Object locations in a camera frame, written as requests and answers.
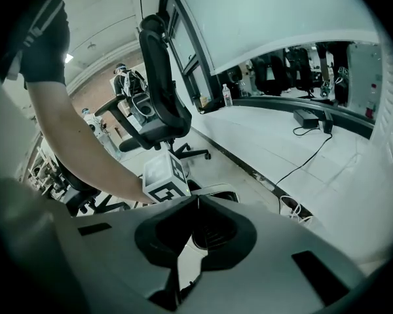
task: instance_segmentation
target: white box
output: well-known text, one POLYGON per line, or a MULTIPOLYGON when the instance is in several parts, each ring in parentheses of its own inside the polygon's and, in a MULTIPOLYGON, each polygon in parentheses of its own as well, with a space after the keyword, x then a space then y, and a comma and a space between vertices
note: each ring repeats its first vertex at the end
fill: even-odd
POLYGON ((181 161, 166 151, 145 163, 143 192, 155 202, 191 196, 181 161))

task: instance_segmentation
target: floor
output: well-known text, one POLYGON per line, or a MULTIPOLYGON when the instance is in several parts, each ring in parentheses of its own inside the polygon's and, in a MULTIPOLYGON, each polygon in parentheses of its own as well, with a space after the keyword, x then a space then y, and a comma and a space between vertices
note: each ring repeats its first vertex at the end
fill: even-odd
MULTIPOLYGON (((195 150, 208 149, 212 155, 211 160, 206 160, 203 156, 195 156, 182 161, 185 172, 188 173, 190 171, 192 179, 201 187, 228 183, 234 186, 240 203, 260 204, 273 213, 278 212, 278 201, 274 194, 196 132, 190 131, 186 137, 177 139, 174 147, 178 148, 184 143, 188 143, 195 150)), ((120 162, 136 175, 141 175, 144 163, 154 158, 160 152, 154 149, 144 150, 139 148, 125 153, 120 162)), ((96 199, 96 204, 98 205, 106 196, 106 193, 101 193, 96 199)), ((126 201, 117 197, 112 197, 108 204, 117 203, 118 201, 125 201, 131 208, 135 204, 134 201, 126 201)), ((91 214, 92 211, 88 209, 87 214, 79 214, 79 216, 91 214)), ((200 273, 200 261, 204 256, 206 256, 206 251, 198 249, 192 240, 189 240, 178 258, 179 284, 181 288, 188 286, 189 282, 197 278, 200 273)))

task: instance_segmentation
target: ceiling light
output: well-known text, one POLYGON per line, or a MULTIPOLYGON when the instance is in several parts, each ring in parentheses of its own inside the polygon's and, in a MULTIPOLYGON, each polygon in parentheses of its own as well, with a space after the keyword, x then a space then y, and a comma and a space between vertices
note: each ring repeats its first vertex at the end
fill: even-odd
POLYGON ((66 64, 71 61, 73 59, 73 56, 71 54, 67 54, 67 56, 65 57, 65 62, 66 64))

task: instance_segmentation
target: ceiling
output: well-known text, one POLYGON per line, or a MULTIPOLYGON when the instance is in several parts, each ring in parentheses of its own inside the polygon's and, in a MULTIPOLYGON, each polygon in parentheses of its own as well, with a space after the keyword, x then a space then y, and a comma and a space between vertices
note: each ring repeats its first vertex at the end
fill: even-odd
MULTIPOLYGON (((88 66, 111 51, 137 41, 141 17, 140 0, 64 0, 70 28, 69 54, 65 65, 68 85, 88 66)), ((143 16, 158 11, 159 0, 142 0, 143 16)), ((6 80, 4 88, 27 117, 34 115, 23 78, 6 80)))

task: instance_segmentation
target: brick wall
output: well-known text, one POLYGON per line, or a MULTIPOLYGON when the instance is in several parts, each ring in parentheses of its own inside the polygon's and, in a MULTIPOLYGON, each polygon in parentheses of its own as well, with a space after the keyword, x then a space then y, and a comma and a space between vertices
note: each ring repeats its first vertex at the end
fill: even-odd
MULTIPOLYGON (((143 63, 143 56, 141 50, 135 51, 124 58, 119 60, 121 63, 125 63, 127 67, 133 67, 143 63)), ((114 63, 110 68, 97 73, 85 84, 78 92, 75 92, 72 96, 73 105, 75 110, 81 114, 82 109, 89 108, 91 113, 94 113, 104 103, 113 99, 115 94, 113 93, 112 86, 109 82, 114 77, 113 70, 118 62, 114 63)), ((126 131, 121 125, 115 120, 111 113, 106 112, 103 119, 107 123, 107 127, 110 128, 115 126, 120 132, 121 136, 126 135, 126 131)))

